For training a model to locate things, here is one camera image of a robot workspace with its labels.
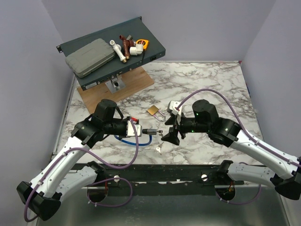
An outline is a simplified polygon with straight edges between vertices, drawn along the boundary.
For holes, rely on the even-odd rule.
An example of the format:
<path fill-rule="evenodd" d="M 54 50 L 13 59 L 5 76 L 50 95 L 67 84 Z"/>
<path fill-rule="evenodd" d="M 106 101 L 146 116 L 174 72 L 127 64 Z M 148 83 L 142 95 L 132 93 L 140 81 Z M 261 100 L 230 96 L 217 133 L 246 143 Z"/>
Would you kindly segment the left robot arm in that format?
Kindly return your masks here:
<path fill-rule="evenodd" d="M 141 133 L 139 121 L 131 116 L 125 118 L 114 101 L 101 100 L 94 113 L 75 125 L 61 151 L 44 170 L 30 182 L 22 181 L 17 186 L 19 197 L 25 204 L 24 220 L 29 223 L 37 218 L 50 219 L 64 199 L 84 186 L 99 186 L 109 181 L 127 182 L 127 179 L 119 176 L 106 178 L 104 168 L 96 162 L 88 163 L 75 174 L 69 175 L 69 171 L 85 154 L 115 170 L 128 168 L 136 160 L 137 152 L 128 164 L 116 166 L 97 156 L 91 149 L 110 135 L 134 137 L 138 141 Z"/>

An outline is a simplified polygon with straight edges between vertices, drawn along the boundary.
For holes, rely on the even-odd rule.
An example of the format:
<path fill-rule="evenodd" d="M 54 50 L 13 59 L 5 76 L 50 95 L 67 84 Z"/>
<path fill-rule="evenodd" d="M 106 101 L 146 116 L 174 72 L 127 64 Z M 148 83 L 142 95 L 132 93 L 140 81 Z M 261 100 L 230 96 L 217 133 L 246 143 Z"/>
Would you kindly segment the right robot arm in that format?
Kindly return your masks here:
<path fill-rule="evenodd" d="M 241 151 L 262 163 L 262 166 L 223 161 L 216 173 L 223 185 L 230 181 L 248 181 L 273 187 L 291 200 L 301 197 L 301 160 L 263 142 L 237 122 L 220 117 L 215 105 L 201 99 L 193 103 L 194 117 L 186 117 L 177 101 L 167 107 L 170 118 L 165 122 L 169 132 L 162 141 L 179 145 L 187 133 L 206 133 L 217 144 Z"/>

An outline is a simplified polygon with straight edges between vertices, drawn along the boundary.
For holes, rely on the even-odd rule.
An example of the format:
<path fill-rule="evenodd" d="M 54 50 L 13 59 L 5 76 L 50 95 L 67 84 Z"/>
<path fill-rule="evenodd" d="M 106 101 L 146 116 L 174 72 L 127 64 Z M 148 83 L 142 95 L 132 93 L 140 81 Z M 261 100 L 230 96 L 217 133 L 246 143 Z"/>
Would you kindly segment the blue cable lock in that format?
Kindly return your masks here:
<path fill-rule="evenodd" d="M 142 129 L 142 133 L 146 134 L 149 136 L 149 141 L 147 143 L 139 143 L 139 146 L 148 146 L 152 143 L 152 136 L 157 135 L 157 134 L 161 134 L 163 131 L 162 130 L 156 130 L 156 129 Z M 118 137 L 115 135 L 114 136 L 118 141 L 128 144 L 128 145 L 136 145 L 136 143 L 130 142 L 130 141 L 126 141 L 123 139 L 118 139 Z"/>

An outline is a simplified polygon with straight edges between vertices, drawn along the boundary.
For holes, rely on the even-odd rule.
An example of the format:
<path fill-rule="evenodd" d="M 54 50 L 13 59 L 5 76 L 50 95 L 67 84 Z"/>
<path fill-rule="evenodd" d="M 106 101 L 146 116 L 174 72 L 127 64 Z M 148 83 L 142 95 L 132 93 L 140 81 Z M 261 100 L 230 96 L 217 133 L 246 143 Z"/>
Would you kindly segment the brass padlock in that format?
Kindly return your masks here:
<path fill-rule="evenodd" d="M 155 105 L 151 106 L 147 112 L 160 122 L 166 120 L 166 116 Z"/>

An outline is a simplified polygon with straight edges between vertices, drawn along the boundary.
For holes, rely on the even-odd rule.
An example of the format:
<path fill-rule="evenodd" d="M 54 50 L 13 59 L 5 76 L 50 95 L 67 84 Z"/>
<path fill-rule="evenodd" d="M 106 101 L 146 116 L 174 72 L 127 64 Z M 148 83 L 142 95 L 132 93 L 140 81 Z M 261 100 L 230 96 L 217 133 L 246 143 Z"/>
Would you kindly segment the silver keys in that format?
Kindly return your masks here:
<path fill-rule="evenodd" d="M 160 143 L 160 144 L 156 147 L 156 151 L 157 151 L 160 155 L 162 154 L 161 149 L 162 149 L 163 143 L 164 143 L 164 142 Z"/>

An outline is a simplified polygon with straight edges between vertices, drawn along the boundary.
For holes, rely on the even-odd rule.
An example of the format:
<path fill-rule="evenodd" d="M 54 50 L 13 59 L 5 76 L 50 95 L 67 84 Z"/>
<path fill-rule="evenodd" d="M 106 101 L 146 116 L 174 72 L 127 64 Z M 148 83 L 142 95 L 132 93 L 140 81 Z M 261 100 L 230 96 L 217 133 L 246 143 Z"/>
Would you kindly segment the white pvc elbow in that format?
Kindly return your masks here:
<path fill-rule="evenodd" d="M 143 53 L 143 44 L 136 44 L 134 47 L 130 47 L 129 53 L 131 56 L 137 56 Z"/>

